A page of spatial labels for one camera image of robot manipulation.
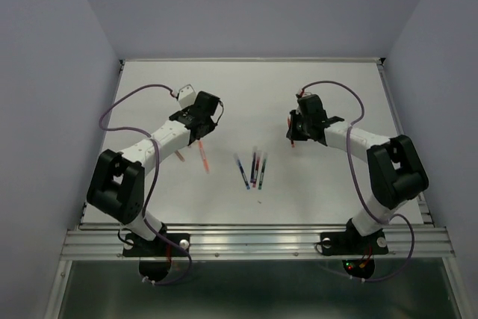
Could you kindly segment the red pen cap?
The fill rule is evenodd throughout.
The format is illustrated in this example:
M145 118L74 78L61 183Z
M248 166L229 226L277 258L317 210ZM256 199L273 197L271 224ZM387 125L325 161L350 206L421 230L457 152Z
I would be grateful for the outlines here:
M288 123L288 131L286 133L286 138L289 139L290 143L291 143L291 148L295 148L295 143L294 143L294 140L291 138L291 118L288 117L287 118L287 123Z

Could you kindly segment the red orange marker pen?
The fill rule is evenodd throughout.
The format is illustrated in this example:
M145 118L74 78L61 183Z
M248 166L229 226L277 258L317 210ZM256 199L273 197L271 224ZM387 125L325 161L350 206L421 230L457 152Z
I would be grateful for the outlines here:
M210 168L209 168L209 164L208 164L208 159L206 157L205 148L204 148L204 145L203 145L201 140L198 141L198 146L199 146L199 153L201 155L201 159L202 159L202 163L203 163L205 172L207 174L209 174L210 173Z

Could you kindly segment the blue marker pen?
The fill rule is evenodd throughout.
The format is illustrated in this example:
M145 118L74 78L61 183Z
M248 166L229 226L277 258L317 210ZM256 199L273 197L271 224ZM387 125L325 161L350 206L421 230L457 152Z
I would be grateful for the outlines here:
M247 189L247 190L250 190L249 181L248 181L248 179L247 179L247 177L246 177L246 173L245 173L245 170L244 170L244 168L243 168L243 165L242 165L242 163L241 163L241 161L240 161L240 159L239 159L239 156L238 156L238 154L236 154L236 153L235 153L233 156L234 156L235 163L236 163L236 165L238 166L238 169L239 169L239 171L240 171L241 178L243 179L243 183L245 184L246 189Z

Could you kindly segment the purple marker pen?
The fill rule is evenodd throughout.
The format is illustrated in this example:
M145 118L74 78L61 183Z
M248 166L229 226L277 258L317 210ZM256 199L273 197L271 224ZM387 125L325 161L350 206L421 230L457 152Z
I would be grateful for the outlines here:
M255 178L254 178L255 184L253 185L254 188L256 187L257 181L258 181L258 171L259 171L260 162L261 162L261 151L257 150L256 165L255 165Z

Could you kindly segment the dark red marker pen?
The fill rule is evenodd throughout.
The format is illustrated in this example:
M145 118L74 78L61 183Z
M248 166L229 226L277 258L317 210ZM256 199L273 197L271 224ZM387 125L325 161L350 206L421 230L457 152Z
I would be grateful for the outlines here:
M256 165L256 157L257 157L257 149L254 148L252 151L252 163L251 163L251 171L250 171L250 184L253 186L255 184L255 165Z

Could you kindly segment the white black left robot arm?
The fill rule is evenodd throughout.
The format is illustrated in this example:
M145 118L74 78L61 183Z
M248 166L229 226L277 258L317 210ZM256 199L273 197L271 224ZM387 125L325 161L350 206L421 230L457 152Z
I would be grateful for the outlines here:
M87 191L87 203L112 217L140 237L148 254L157 255L166 246L161 232L164 224L146 210L154 191L161 162L215 130L213 120L219 97L186 86L174 94L181 109L153 133L143 131L145 139L115 152L103 151L96 162ZM153 172L152 188L145 192L146 176Z

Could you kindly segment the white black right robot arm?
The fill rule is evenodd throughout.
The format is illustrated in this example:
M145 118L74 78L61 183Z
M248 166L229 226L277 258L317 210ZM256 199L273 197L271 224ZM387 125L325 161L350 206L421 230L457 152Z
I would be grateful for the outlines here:
M298 107L290 112L286 138L313 140L347 154L354 185L357 158L368 167L370 199L361 199L362 210L351 218L344 233L347 249L360 252L370 236L387 224L398 208L429 187L429 178L410 137L386 137L355 128L341 117L328 117L316 94L297 96Z

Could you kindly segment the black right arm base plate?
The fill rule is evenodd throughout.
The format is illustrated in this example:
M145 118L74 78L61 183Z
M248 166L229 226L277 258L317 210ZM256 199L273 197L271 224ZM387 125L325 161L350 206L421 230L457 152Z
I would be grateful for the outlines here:
M371 279L376 268L373 257L388 254L387 241L381 229L365 237L352 229L323 232L314 248L324 256L343 256L345 273L358 279Z

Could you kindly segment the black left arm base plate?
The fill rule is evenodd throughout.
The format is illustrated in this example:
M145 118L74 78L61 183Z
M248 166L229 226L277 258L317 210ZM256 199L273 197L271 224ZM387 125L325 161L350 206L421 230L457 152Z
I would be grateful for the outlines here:
M146 241L132 232L121 235L118 231L117 238L123 245L122 256L139 260L138 273L144 283L153 286L177 284L191 269L188 233L166 233L174 246L160 238Z

